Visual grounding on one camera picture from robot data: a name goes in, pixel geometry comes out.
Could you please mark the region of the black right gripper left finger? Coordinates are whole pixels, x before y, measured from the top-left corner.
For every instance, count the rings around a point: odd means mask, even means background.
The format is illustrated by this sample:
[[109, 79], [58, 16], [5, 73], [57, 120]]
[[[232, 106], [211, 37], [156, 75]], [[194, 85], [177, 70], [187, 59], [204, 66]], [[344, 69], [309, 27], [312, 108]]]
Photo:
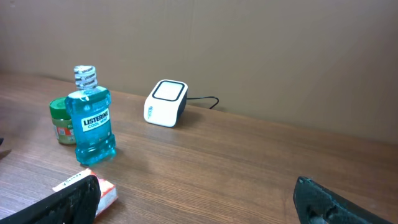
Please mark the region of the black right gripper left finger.
[[1, 219], [1, 224], [91, 224], [95, 220], [100, 198], [98, 178], [89, 175]]

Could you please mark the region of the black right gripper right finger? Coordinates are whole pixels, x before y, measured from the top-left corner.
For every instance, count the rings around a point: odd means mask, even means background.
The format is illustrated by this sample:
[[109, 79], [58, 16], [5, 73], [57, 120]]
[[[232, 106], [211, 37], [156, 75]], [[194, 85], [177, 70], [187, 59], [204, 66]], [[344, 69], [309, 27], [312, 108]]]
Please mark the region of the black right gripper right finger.
[[391, 224], [308, 177], [298, 177], [293, 201], [300, 223]]

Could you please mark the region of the red white small box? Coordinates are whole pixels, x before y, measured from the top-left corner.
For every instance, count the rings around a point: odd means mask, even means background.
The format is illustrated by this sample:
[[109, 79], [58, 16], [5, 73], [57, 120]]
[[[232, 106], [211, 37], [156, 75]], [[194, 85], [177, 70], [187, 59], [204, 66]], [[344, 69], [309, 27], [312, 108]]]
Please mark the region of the red white small box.
[[118, 193], [116, 190], [116, 186], [109, 181], [105, 179], [100, 179], [97, 177], [97, 175], [89, 168], [71, 176], [64, 182], [58, 184], [57, 186], [53, 187], [52, 190], [54, 192], [58, 192], [65, 187], [68, 187], [71, 184], [74, 184], [75, 182], [78, 182], [79, 180], [89, 176], [93, 175], [98, 179], [99, 182], [99, 188], [101, 191], [101, 197], [100, 201], [98, 204], [98, 208], [96, 210], [96, 216], [98, 216], [100, 213], [102, 213], [104, 210], [106, 210], [113, 202], [115, 202], [118, 199]]

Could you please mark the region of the green lid jar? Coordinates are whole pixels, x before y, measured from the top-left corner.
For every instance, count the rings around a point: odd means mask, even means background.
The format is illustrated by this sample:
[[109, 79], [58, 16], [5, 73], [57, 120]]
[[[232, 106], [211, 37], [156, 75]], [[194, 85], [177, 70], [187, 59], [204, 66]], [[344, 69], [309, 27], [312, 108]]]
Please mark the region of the green lid jar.
[[55, 136], [60, 144], [76, 144], [72, 119], [66, 111], [65, 97], [54, 99], [49, 104]]

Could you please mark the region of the blue mouthwash bottle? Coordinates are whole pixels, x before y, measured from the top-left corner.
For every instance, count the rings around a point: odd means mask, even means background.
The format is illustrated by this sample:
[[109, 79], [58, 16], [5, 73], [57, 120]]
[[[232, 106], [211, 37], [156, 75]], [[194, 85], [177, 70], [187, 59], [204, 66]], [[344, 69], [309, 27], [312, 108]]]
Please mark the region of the blue mouthwash bottle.
[[77, 65], [73, 71], [77, 90], [68, 94], [65, 107], [72, 120], [76, 159], [84, 166], [92, 166], [116, 155], [109, 109], [111, 94], [98, 85], [94, 66]]

